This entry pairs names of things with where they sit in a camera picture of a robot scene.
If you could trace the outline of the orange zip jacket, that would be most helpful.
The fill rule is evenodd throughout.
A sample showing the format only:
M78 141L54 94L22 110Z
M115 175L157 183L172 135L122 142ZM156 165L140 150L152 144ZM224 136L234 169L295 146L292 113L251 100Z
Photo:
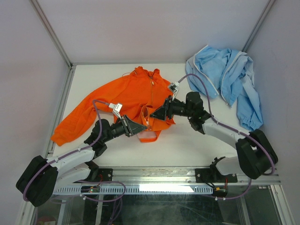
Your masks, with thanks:
M99 109L111 113L109 104L122 104L121 115L147 126L147 132L139 140L154 142L161 131L175 124L173 119L158 120L150 117L172 93L170 82L164 79L158 68L148 71L136 67L130 74L115 79L91 92L56 127L51 140L58 146L72 142L82 136L94 123Z

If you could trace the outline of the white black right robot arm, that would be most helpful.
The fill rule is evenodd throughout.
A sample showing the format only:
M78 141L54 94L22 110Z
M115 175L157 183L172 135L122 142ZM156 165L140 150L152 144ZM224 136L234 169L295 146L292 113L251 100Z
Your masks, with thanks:
M261 175L274 173L278 157L264 132L256 129L246 134L220 122L204 109L198 92L189 92L185 102L169 96L150 117L167 120L174 115L187 117L195 131L215 137L236 150L235 157L214 159L210 164L212 180L221 181L226 175L235 173L243 173L255 180Z

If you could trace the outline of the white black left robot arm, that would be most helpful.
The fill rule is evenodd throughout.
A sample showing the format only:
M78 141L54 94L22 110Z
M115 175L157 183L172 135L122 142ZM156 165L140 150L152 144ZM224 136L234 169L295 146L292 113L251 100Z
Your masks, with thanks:
M93 160L105 152L106 142L122 135L132 137L146 128L126 115L113 124L106 119L98 120L77 149L51 158L34 157L18 179L16 188L24 200L38 207L46 203L54 191L73 182L98 182L100 169Z

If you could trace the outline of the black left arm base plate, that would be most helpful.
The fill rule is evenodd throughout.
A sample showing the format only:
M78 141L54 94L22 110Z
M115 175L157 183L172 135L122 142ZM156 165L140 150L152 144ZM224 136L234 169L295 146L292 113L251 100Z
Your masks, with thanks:
M103 181L112 181L113 169L112 168L98 168L92 169L88 174L87 178L79 179L76 182L85 182L85 183L100 183Z

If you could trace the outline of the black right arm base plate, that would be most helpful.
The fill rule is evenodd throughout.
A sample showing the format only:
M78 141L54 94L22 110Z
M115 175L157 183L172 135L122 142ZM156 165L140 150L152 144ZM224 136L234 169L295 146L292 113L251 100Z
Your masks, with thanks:
M237 183L237 177L232 174L222 175L218 170L210 168L195 169L196 183Z

